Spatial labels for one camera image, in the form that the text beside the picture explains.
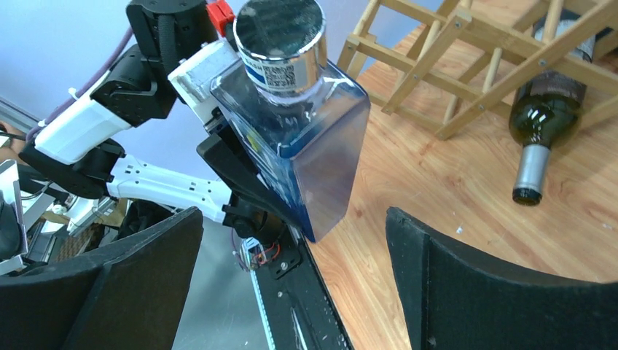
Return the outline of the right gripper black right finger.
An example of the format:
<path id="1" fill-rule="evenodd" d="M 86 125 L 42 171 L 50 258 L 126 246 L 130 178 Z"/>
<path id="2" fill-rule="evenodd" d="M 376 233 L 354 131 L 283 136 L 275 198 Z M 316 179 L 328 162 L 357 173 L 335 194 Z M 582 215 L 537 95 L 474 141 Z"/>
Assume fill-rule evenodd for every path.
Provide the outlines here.
<path id="1" fill-rule="evenodd" d="M 615 349 L 617 284 L 542 273 L 397 207 L 386 239 L 414 349 Z"/>

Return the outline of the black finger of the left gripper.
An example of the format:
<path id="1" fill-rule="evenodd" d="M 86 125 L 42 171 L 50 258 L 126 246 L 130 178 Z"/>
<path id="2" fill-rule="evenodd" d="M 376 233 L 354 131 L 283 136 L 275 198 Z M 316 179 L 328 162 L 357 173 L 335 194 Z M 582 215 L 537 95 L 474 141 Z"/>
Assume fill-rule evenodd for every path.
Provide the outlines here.
<path id="1" fill-rule="evenodd" d="M 231 189 L 221 205 L 223 224 L 238 232 L 277 232 L 282 224 L 300 226 L 296 214 L 277 194 L 263 184 L 253 163 L 234 135 L 215 133 L 197 146 L 197 153 Z"/>

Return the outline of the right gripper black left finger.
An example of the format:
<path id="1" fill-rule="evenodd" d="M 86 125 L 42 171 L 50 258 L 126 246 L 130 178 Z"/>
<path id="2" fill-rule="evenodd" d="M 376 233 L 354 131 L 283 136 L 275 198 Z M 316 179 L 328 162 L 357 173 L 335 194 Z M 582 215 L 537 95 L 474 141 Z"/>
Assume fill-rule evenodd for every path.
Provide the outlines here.
<path id="1" fill-rule="evenodd" d="M 203 234 L 199 209 L 1 278 L 3 349 L 171 349 Z"/>

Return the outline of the blue bottle silver cap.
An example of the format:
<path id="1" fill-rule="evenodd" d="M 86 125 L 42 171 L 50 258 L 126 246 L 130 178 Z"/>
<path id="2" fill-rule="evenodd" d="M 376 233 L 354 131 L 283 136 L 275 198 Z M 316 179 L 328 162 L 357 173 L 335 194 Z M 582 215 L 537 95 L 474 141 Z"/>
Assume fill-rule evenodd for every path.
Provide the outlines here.
<path id="1" fill-rule="evenodd" d="M 232 35 L 239 60 L 211 93 L 265 184 L 320 241 L 347 212 L 369 96 L 328 59 L 316 1 L 247 1 Z"/>

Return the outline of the dark bottle grey cap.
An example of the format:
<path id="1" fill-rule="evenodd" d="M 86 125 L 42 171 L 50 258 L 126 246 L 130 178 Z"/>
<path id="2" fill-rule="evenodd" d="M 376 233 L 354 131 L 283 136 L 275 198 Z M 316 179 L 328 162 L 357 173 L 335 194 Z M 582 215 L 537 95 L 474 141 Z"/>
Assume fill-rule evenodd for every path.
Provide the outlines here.
<path id="1" fill-rule="evenodd" d="M 509 118 L 511 137 L 522 147 L 512 200 L 535 206 L 542 200 L 551 151 L 567 143 L 581 125 L 587 86 L 546 69 L 519 87 Z"/>

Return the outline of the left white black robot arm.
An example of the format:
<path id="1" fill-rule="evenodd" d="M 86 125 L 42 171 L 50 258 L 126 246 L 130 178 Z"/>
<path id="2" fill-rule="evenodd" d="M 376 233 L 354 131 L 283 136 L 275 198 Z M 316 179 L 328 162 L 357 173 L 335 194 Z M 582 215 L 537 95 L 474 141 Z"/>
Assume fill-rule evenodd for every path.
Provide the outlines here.
<path id="1" fill-rule="evenodd" d="M 80 197 L 130 198 L 178 209 L 197 207 L 243 238 L 264 245 L 292 233 L 292 211 L 258 177 L 240 136 L 220 108 L 200 118 L 207 138 L 197 153 L 218 175 L 206 181 L 137 160 L 113 140 L 120 131 L 166 118 L 181 99 L 168 80 L 214 44 L 229 44 L 234 13 L 225 1 L 132 1 L 127 36 L 87 87 L 32 129 L 20 158 Z"/>

